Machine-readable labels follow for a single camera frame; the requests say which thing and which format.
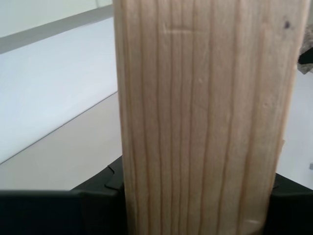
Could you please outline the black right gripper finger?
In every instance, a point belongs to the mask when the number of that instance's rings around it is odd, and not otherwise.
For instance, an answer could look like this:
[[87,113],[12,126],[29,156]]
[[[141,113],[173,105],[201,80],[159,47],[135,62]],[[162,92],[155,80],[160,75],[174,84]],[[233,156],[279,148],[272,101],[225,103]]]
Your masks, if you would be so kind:
[[301,65],[312,64],[313,63],[313,48],[302,53],[298,58],[298,63]]

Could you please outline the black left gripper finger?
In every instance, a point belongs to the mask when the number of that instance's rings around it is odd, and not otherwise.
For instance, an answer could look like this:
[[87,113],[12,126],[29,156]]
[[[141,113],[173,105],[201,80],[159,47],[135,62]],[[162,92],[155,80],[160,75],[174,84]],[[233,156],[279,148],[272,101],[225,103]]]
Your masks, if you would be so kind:
[[267,235],[312,235],[313,191],[276,174],[268,215]]
[[1,190],[2,235],[126,235],[122,158],[71,190]]

